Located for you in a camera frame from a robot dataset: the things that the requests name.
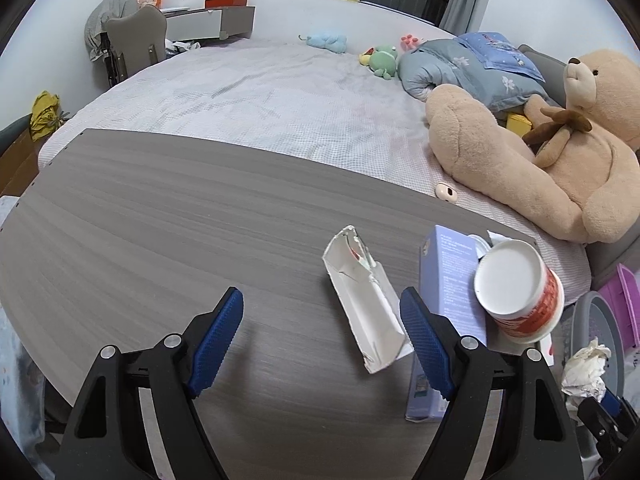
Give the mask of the light blue plush toy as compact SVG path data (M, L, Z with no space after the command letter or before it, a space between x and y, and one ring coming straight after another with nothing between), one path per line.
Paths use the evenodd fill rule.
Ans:
M347 38L344 35L315 34L299 35L298 39L308 47L328 50L332 53L343 54L347 51Z

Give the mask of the grey blue folded quilt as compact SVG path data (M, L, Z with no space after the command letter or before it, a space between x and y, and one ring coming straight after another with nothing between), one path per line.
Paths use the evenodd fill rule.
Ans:
M555 105L534 78L485 68L470 49L453 39L428 40L401 55L398 77L410 96L421 101L426 100L428 89L454 84L496 116L524 106L535 94L546 104Z

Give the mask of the blue wet wipes pack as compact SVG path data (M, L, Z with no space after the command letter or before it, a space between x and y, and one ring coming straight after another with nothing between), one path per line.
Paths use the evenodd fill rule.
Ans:
M495 247L500 243L506 242L507 240L511 240L511 237L505 236L500 233L491 232L491 231L488 231L488 236L490 238L492 247Z

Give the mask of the grey perforated trash basket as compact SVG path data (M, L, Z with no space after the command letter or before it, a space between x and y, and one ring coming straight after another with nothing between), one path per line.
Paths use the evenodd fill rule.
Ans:
M624 349L608 303L598 292L586 292L561 318L564 336L561 389L578 406L624 392Z

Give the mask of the small beige earbud case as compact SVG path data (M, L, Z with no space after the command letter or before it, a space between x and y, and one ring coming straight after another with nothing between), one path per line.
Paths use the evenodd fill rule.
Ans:
M458 192L455 188L445 182L439 182L435 185L434 188L435 196L442 200L443 202L447 202L450 204L455 204L458 201Z

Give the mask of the green frog plush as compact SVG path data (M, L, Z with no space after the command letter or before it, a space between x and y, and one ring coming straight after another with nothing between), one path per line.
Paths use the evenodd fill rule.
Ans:
M358 56L359 63L375 76L391 80L396 75L398 53L393 46L373 47Z

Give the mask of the white paper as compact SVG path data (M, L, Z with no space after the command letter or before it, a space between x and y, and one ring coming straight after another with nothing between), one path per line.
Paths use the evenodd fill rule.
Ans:
M603 375L611 356L611 349L605 344L600 344L598 338L593 338L589 344L571 356L561 377L561 390L567 399L574 403L588 398L600 402L606 390Z

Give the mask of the purple plastic bin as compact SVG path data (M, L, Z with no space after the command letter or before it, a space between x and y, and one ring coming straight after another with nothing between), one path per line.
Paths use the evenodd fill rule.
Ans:
M626 351L638 348L640 292L634 272L619 263L615 273L599 292L611 308L623 348Z

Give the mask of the white torn milk carton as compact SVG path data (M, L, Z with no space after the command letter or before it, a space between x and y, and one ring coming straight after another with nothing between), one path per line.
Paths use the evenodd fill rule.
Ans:
M397 292L354 226L334 235L322 261L367 372L378 373L412 353Z

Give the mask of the grey clothing on chair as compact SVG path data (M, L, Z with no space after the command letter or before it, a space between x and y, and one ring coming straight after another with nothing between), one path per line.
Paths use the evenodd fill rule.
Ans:
M103 56L102 35L106 33L106 23L115 18L126 18L137 10L137 0L102 0L91 12L84 30L85 45L91 62L99 61Z

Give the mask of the grey white desk drawer unit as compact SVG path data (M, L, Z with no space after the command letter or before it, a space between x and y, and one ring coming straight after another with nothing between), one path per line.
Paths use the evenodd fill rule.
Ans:
M254 15L254 6L223 6L165 13L166 37L171 41L200 41L250 36Z

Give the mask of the red white paper cup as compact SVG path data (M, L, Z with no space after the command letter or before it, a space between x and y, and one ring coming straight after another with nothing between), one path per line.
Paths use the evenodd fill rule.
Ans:
M480 259L475 296L506 338L534 344L551 334L564 309L564 287L532 245L501 242Z

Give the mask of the white round lid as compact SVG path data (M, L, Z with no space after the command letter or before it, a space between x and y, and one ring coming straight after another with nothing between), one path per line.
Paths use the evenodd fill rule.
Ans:
M469 234L468 237L474 242L477 259L482 260L491 250L488 241L477 234Z

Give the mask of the white red card box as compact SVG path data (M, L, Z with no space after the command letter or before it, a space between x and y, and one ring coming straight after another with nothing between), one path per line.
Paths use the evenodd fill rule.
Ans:
M552 367L554 365L552 336L548 334L542 337L541 340L536 343L536 348L540 351L548 367Z

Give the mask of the bed with grey sheet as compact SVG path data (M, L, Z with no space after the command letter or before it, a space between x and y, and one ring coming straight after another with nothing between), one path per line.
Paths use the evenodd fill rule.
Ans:
M129 77L43 145L47 165L87 129L168 133L261 148L433 194L448 182L428 147L424 104L358 56L401 36L442 38L407 15L344 0L256 0L252 34L181 53ZM343 54L299 35L344 35Z

